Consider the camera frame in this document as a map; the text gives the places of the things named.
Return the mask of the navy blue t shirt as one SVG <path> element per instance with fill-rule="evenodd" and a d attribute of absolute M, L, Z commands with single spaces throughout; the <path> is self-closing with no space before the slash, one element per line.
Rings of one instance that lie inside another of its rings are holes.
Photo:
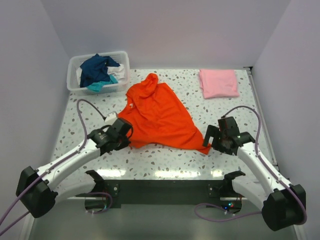
<path fill-rule="evenodd" d="M 80 68 L 82 69 L 80 84 L 81 88 L 86 88 L 92 83 L 99 82 L 109 78 L 108 67 L 119 67 L 120 64 L 110 56 L 101 56 L 96 53 L 91 58 L 84 61 Z"/>

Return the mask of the aluminium frame rail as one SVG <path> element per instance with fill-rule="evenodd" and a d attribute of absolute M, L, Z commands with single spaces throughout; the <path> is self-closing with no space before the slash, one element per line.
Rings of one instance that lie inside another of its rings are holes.
<path fill-rule="evenodd" d="M 264 132 L 264 136 L 265 136 L 265 139 L 266 139 L 268 151 L 269 151 L 271 159 L 272 159 L 272 165 L 277 170 L 279 170 L 278 162 L 277 162 L 274 150 L 273 150 L 273 146 L 272 146 L 271 139 L 270 139 L 270 136 L 269 136 L 268 128 L 267 128 L 267 125 L 266 125 L 266 122 L 265 122 L 265 119 L 264 119 L 264 114 L 263 114 L 262 107 L 261 107 L 261 104 L 260 104 L 260 100 L 259 100 L 259 97 L 258 97 L 258 92 L 256 90 L 256 86 L 255 86 L 255 83 L 254 83 L 253 74 L 252 74 L 253 67 L 252 66 L 251 67 L 244 67 L 244 69 L 246 70 L 248 78 L 249 78 L 251 89 L 252 89 L 252 92 L 253 92 L 253 95 L 254 95 L 254 100 L 255 100 L 257 112 L 260 115 L 260 122 L 261 122 L 261 125 L 262 125 L 262 128 L 263 128 L 263 132 Z M 299 199 L 299 196 L 296 195 L 296 192 L 293 189 L 291 189 L 290 187 L 293 187 L 293 185 L 291 183 L 288 186 L 285 186 L 285 191 L 287 192 L 287 195 L 290 196 L 290 201 L 291 202 L 295 201 L 294 204 L 296 205 L 296 208 L 297 209 L 300 208 L 300 210 L 298 210 L 298 211 L 300 213 L 302 213 L 302 216 L 306 216 L 306 210 L 303 207 L 304 203 Z M 296 237 L 297 237 L 298 240 L 307 240 L 308 239 L 307 235 L 305 233 L 305 229 L 304 229 L 302 224 L 293 225 L 293 227 L 294 227 L 294 231 L 295 231 L 295 234 L 296 234 Z"/>

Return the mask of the white plastic laundry basket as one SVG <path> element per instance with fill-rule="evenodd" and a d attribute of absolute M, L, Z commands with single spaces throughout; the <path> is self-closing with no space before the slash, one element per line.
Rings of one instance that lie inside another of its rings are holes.
<path fill-rule="evenodd" d="M 81 66 L 81 64 L 94 56 L 94 54 L 85 54 L 74 56 L 70 59 L 67 69 L 67 77 L 66 77 L 66 86 L 67 89 L 74 94 L 86 96 L 86 95 L 97 95 L 97 94 L 106 94 L 112 92 L 120 92 L 127 89 L 127 86 L 130 81 L 130 62 L 128 54 L 125 51 L 112 51 L 112 52 L 100 52 L 98 53 L 100 56 L 105 57 L 109 56 L 114 61 L 119 64 L 124 65 L 124 79 L 118 80 L 117 84 L 109 84 L 102 87 L 101 91 L 94 92 L 89 90 L 86 87 L 80 87 L 80 82 L 77 78 L 77 69 Z"/>

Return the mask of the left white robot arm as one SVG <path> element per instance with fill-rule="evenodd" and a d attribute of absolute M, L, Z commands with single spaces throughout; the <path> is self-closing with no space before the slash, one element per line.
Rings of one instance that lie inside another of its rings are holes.
<path fill-rule="evenodd" d="M 119 117 L 110 125 L 92 130 L 70 152 L 37 169 L 31 166 L 22 170 L 16 196 L 28 212 L 39 218 L 47 214 L 62 196 L 58 185 L 86 163 L 111 151 L 118 151 L 130 144 L 133 126 Z"/>

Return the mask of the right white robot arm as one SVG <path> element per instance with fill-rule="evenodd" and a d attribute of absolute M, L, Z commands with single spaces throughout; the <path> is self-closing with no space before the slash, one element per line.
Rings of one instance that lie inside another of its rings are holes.
<path fill-rule="evenodd" d="M 233 117 L 219 119 L 218 126 L 209 125 L 203 146 L 238 157 L 256 177 L 251 180 L 241 170 L 230 172 L 215 190 L 217 194 L 246 197 L 261 211 L 264 222 L 273 231 L 306 222 L 305 189 L 282 176 L 261 152 L 251 134 L 240 132 Z"/>

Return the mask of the teal t shirt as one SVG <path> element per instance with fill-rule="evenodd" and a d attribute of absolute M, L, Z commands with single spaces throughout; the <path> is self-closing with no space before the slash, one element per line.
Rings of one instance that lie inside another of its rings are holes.
<path fill-rule="evenodd" d="M 109 75 L 109 78 L 105 78 L 102 81 L 93 82 L 92 84 L 88 85 L 86 88 L 95 93 L 99 93 L 101 92 L 104 86 L 114 85 L 117 83 L 118 83 L 118 80 L 113 75 Z"/>

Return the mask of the orange t shirt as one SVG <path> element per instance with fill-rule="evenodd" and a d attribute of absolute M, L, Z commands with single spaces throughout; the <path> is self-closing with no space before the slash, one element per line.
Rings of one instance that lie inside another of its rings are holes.
<path fill-rule="evenodd" d="M 131 86 L 126 98 L 127 104 L 118 116 L 133 126 L 132 147 L 160 144 L 209 153 L 210 148 L 203 146 L 204 137 L 186 107 L 165 82 L 159 82 L 155 73 Z"/>

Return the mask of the folded pink t shirt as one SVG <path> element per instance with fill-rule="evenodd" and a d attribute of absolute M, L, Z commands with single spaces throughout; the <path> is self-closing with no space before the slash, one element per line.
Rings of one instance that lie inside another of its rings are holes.
<path fill-rule="evenodd" d="M 240 96 L 236 73 L 233 69 L 200 69 L 199 84 L 205 99 Z"/>

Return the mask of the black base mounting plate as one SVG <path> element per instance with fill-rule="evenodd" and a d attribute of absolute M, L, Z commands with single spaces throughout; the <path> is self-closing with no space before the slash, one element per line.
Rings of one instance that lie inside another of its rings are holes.
<path fill-rule="evenodd" d="M 197 205 L 214 204 L 228 212 L 239 212 L 241 197 L 225 187 L 224 180 L 99 180 L 85 201 L 87 210 L 111 205 Z"/>

